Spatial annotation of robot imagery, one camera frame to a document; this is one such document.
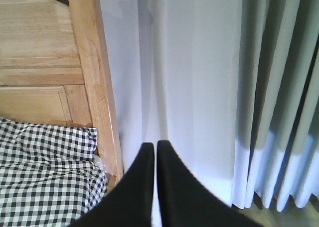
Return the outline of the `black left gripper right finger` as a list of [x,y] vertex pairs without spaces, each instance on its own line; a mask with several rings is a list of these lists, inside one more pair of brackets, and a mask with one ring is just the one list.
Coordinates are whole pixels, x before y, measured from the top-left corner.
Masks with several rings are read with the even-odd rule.
[[157,143],[157,187],[164,227],[258,227],[209,192],[168,140]]

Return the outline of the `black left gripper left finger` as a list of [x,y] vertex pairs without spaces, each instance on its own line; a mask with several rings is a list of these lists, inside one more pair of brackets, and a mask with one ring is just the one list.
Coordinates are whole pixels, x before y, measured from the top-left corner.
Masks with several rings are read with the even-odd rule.
[[73,227],[150,227],[154,194],[154,145],[139,152],[114,189]]

